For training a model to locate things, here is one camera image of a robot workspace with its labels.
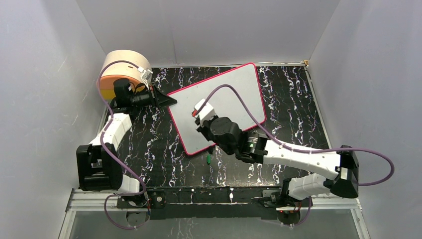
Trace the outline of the pink framed whiteboard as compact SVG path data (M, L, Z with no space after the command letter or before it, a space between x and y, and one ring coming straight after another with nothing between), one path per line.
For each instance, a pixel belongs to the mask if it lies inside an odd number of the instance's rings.
M194 106L220 85L231 85L240 95L227 87L219 89L209 100L219 117L228 117L237 123L242 130L248 130L256 126L250 118L241 102L244 102L248 110L259 123L266 121L265 104L261 92L259 76L254 63L247 63L218 75L191 84L179 90L169 93L177 103L169 107L169 112L175 124L175 128L187 155L195 155L213 145L204 136L197 132L195 119L192 117Z

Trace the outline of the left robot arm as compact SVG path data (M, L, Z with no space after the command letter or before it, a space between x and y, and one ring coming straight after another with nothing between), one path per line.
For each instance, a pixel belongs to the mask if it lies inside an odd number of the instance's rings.
M80 145L76 150L80 188L84 191L113 190L118 195L128 195L134 206L143 207L149 199L146 186L118 159L116 151L142 108L169 107L177 100L154 85L138 92L127 78L115 80L113 90L115 97L109 104L110 115L105 126L89 144Z

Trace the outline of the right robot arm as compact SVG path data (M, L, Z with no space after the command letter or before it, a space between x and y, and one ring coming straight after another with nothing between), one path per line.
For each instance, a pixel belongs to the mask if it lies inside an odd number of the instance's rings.
M242 162L280 164L311 172L301 178L284 179L279 193L263 196L260 200L266 207L293 207L319 194L332 193L349 199L358 197L359 165L348 146L343 146L341 151L325 152L271 140L264 134L242 131L227 117L201 119L196 116L195 124L206 140Z

